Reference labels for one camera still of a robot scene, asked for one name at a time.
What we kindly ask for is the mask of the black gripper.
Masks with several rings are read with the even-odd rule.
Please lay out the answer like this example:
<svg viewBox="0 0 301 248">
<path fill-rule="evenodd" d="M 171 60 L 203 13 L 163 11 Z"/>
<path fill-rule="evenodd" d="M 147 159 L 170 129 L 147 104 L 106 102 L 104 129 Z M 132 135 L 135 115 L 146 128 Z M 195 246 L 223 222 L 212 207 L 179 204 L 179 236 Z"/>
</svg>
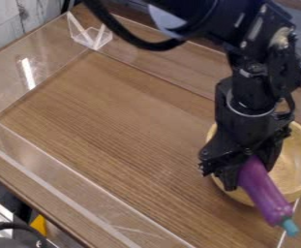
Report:
<svg viewBox="0 0 301 248">
<path fill-rule="evenodd" d="M 294 120 L 291 110 L 276 112 L 275 108 L 260 114 L 242 114 L 234 107 L 235 101 L 234 79 L 227 77 L 215 89 L 218 129 L 198 155 L 203 175 L 219 176 L 227 191 L 238 189 L 239 170 L 252 155 L 267 171 L 274 169 Z"/>
</svg>

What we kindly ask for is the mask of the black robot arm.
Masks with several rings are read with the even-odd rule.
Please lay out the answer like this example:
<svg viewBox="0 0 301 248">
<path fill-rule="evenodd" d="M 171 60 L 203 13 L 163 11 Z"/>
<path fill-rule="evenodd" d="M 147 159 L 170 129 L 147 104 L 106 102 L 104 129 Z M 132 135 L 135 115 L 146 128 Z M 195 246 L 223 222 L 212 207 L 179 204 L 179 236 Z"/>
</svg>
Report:
<svg viewBox="0 0 301 248">
<path fill-rule="evenodd" d="M 247 160 L 258 157 L 271 171 L 291 135 L 292 92 L 301 87 L 292 16 L 274 0 L 146 0 L 168 36 L 151 42 L 119 22 L 103 0 L 83 2 L 112 33 L 140 49 L 167 51 L 202 38 L 227 52 L 232 75 L 216 84 L 218 129 L 199 151 L 199 166 L 234 191 Z"/>
</svg>

